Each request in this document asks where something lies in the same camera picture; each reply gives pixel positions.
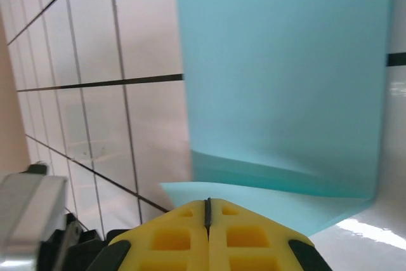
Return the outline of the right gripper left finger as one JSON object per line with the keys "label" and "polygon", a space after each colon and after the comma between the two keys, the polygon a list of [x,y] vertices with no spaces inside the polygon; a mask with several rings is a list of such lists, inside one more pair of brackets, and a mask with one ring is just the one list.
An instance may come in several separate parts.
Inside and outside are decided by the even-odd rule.
{"label": "right gripper left finger", "polygon": [[208,270],[209,201],[192,201],[114,236],[94,270]]}

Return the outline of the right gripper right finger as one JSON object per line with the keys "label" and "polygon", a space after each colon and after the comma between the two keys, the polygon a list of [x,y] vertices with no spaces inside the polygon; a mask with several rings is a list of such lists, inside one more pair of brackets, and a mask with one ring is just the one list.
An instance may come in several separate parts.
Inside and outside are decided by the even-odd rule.
{"label": "right gripper right finger", "polygon": [[209,270],[329,270],[307,236],[223,199],[207,199]]}

